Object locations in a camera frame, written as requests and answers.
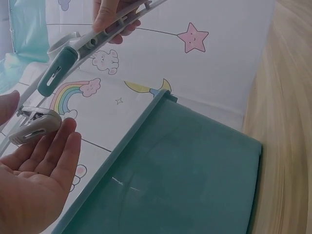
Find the small star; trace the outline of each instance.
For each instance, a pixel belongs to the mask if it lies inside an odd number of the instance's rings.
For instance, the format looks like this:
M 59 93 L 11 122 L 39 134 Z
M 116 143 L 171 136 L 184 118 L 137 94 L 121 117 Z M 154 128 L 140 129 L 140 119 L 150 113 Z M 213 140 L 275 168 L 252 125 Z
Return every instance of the small star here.
M 186 33 L 178 34 L 177 36 L 185 43 L 185 53 L 190 52 L 193 49 L 197 49 L 201 52 L 206 52 L 204 46 L 204 39 L 209 35 L 209 32 L 200 32 L 194 27 L 192 23 L 189 23 L 189 27 Z
M 115 100 L 115 101 L 117 102 L 117 105 L 123 103 L 123 101 L 122 101 L 121 99 L 122 99 L 122 98 L 119 98 L 119 99 Z

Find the teal plastic sleeve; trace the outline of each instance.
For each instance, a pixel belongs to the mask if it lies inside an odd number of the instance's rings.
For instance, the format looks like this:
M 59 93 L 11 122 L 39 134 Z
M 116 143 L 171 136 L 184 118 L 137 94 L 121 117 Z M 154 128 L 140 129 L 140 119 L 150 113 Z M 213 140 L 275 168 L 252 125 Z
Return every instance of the teal plastic sleeve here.
M 49 97 L 62 82 L 64 76 L 78 59 L 78 53 L 71 47 L 65 46 L 52 62 L 38 85 L 38 91 L 44 97 Z

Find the wooden floor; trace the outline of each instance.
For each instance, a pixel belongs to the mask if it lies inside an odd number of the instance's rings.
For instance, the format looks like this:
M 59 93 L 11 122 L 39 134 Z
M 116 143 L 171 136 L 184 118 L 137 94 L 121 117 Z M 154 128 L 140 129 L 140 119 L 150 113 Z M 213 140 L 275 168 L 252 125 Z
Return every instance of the wooden floor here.
M 278 0 L 244 132 L 264 144 L 253 234 L 312 234 L 312 0 Z

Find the rainbow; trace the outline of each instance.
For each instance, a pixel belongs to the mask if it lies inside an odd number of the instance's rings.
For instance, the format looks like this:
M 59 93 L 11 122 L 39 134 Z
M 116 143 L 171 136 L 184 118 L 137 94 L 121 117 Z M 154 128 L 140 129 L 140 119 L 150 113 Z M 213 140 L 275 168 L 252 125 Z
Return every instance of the rainbow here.
M 78 81 L 63 84 L 55 93 L 50 105 L 50 109 L 56 111 L 60 115 L 70 112 L 68 109 L 68 100 L 74 94 L 82 94 L 80 87 L 89 84 L 89 81 Z

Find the teal fabric panel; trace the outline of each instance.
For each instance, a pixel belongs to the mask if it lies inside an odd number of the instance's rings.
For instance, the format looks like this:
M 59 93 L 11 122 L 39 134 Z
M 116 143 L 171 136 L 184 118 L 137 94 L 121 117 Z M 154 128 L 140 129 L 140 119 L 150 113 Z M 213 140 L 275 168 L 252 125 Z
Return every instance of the teal fabric panel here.
M 260 142 L 167 99 L 122 142 L 55 234 L 246 234 Z
M 48 62 L 48 31 L 44 0 L 10 0 L 10 22 L 14 54 L 0 61 L 0 93 L 20 80 L 31 62 Z

